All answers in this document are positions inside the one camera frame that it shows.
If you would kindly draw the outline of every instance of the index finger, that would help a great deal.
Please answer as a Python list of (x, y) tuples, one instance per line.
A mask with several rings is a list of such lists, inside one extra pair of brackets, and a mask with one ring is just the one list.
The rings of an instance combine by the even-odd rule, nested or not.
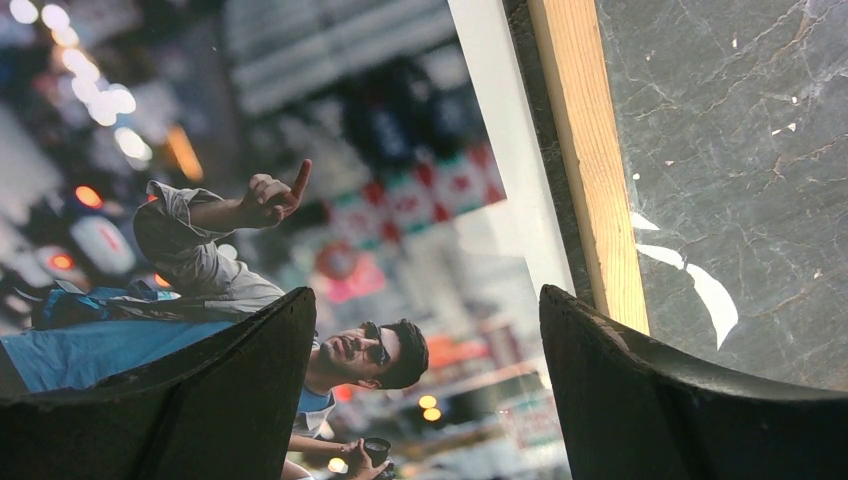
[(300, 171), (297, 173), (297, 179), (294, 181), (291, 194), (295, 198), (300, 199), (303, 196), (303, 191), (306, 190), (306, 185), (309, 183), (309, 174), (312, 172), (312, 160), (306, 159), (300, 165)]

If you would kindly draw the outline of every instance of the wood grain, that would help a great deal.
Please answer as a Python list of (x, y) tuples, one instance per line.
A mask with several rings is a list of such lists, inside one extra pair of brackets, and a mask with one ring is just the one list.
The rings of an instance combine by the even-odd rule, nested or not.
[(595, 305), (649, 334), (604, 52), (592, 0), (529, 0)]

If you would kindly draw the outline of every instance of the ear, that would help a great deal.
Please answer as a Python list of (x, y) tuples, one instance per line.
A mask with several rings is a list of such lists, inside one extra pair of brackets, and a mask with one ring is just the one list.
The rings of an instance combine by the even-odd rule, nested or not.
[(367, 388), (368, 390), (374, 390), (380, 388), (382, 385), (379, 380), (371, 379), (371, 380), (358, 380), (356, 385)]

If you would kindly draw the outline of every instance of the black hair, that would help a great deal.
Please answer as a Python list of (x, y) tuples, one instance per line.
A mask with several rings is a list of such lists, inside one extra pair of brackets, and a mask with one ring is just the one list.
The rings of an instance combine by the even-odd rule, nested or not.
[(375, 377), (381, 390), (398, 390), (415, 385), (430, 366), (430, 351), (421, 329), (407, 319), (381, 325), (395, 332), (400, 340), (400, 358), (385, 373)]

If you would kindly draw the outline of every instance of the blurred street background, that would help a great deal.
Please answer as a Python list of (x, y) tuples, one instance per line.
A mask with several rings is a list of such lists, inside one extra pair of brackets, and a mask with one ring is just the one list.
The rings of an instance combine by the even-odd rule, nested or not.
[(132, 235), (149, 180), (235, 198), (311, 158), (298, 213), (222, 251), (313, 288), (319, 333), (408, 318), (432, 352), (406, 391), (338, 389), (322, 436), (389, 439), (399, 478), (570, 478), (446, 0), (0, 0), (0, 144), (0, 334), (57, 279), (169, 291)]

